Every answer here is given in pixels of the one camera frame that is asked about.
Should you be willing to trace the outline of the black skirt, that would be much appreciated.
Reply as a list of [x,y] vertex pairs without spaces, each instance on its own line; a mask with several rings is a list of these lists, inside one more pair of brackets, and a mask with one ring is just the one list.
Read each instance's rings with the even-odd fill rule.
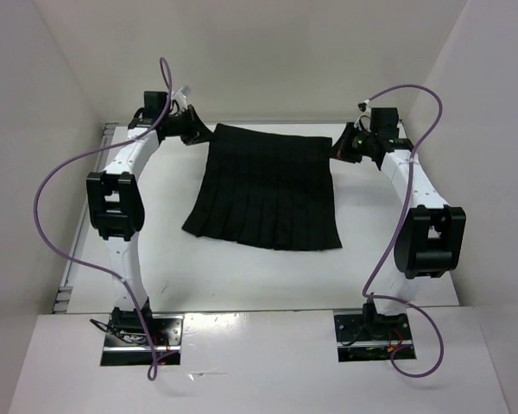
[[190,235],[282,251],[342,246],[330,170],[332,139],[218,124]]

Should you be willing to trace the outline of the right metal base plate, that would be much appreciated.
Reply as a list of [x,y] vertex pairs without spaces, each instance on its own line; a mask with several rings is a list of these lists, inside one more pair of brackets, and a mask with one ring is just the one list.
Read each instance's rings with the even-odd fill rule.
[[401,314],[381,322],[367,323],[362,313],[333,315],[339,362],[415,360],[413,336],[407,316]]

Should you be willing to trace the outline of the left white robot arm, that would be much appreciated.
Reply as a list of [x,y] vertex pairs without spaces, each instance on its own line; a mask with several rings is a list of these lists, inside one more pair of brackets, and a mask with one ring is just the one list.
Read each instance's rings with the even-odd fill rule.
[[85,182],[91,225],[104,241],[113,272],[115,301],[106,330],[118,337],[126,335],[138,345],[149,342],[155,333],[138,253],[145,221],[138,179],[165,139],[179,137],[189,146],[212,138],[196,109],[187,103],[187,95],[187,86],[173,97],[146,91],[126,139],[118,143],[119,151],[101,171],[89,173]]

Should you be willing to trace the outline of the metal base plate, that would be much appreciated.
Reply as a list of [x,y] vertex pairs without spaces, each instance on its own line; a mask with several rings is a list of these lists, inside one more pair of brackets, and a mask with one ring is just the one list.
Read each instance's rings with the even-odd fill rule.
[[407,316],[401,314],[381,322],[367,323],[362,313],[333,315],[339,362],[415,360],[413,336]]
[[[114,328],[112,322],[100,323],[104,332],[102,367],[148,366],[152,354],[148,340],[136,320],[135,328]],[[180,364],[184,316],[154,314],[149,326],[152,343],[160,366]]]

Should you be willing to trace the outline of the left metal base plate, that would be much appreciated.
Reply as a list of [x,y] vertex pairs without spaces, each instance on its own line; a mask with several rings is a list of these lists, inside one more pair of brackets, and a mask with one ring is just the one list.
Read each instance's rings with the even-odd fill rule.
[[[152,354],[148,340],[136,320],[135,328],[114,328],[112,322],[100,323],[104,332],[102,367],[148,366]],[[160,366],[180,364],[184,316],[154,314],[149,326],[152,343]]]

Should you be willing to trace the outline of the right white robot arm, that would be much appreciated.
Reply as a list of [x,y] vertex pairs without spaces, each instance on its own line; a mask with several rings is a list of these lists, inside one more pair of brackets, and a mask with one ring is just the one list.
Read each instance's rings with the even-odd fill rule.
[[413,143],[401,131],[397,109],[370,108],[366,103],[359,109],[359,118],[346,124],[332,157],[350,163],[372,160],[406,209],[391,240],[388,255],[393,263],[379,272],[382,289],[369,291],[363,307],[363,333],[379,339],[429,279],[439,279],[458,266],[466,214],[436,191]]

